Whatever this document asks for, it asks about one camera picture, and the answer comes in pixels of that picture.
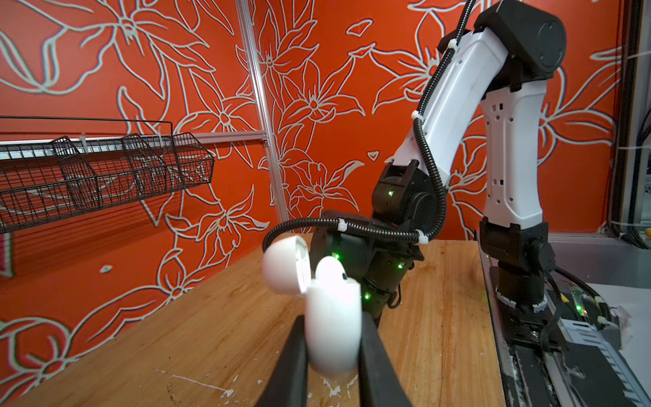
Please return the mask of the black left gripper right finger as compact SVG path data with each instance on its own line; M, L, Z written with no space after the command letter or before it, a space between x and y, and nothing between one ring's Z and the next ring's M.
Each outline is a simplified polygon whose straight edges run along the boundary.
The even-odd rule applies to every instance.
M393 369L377 326L367 312L362 313L358 376L360 406L412 405Z

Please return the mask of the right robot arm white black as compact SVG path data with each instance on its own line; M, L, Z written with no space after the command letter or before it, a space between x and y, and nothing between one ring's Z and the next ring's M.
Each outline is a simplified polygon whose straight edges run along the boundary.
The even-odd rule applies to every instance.
M375 320L398 307L407 271L439 237L454 194L471 171L485 206L473 236L497 264L495 295L515 313L546 309L556 267L538 193L539 132L548 84L566 56L561 19L521 1L472 15L466 2L456 28L438 45L441 59L410 115L410 132L386 163L370 217L332 212L272 229L267 255L290 250L301 291L318 261L339 261L361 287Z

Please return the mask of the white round disc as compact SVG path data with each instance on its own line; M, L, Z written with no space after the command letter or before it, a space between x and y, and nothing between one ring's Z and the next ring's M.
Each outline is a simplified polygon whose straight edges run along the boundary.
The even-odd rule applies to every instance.
M309 363L323 376L343 376L357 366L362 338L361 286L342 263L326 256L311 268L307 242L298 236L264 251L262 276L274 293L304 299Z

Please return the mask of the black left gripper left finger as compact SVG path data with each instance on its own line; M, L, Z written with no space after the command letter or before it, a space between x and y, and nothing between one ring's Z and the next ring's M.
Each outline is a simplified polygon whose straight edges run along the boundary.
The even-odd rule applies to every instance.
M256 407L305 407L308 400L308 350L305 320L299 315L289 332L269 383Z

